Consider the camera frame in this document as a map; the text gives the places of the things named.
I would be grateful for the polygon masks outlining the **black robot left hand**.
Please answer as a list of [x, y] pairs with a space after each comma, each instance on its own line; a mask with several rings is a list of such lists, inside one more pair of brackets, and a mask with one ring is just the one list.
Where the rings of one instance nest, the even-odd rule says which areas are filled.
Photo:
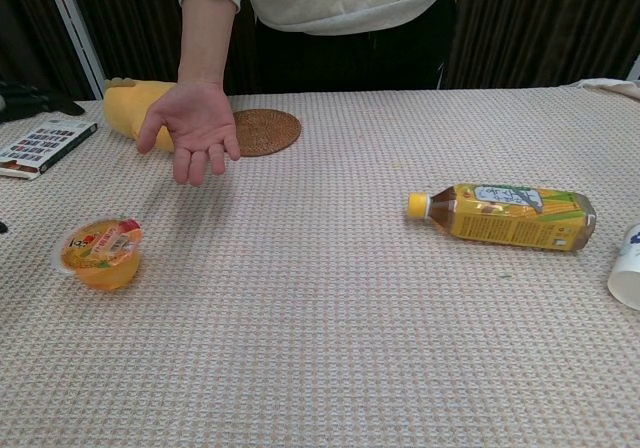
[[45, 112], [79, 116], [85, 113], [85, 109], [63, 93], [1, 81], [2, 123], [27, 119]]

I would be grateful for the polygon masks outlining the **person's right hand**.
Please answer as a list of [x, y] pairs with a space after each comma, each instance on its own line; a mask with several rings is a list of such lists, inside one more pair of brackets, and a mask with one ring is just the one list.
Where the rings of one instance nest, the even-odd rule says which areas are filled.
[[179, 82], [154, 102], [139, 132], [139, 153], [155, 146], [161, 128], [173, 144], [173, 177], [179, 184], [199, 186], [207, 170], [221, 175], [226, 158], [241, 157], [234, 115], [217, 82]]

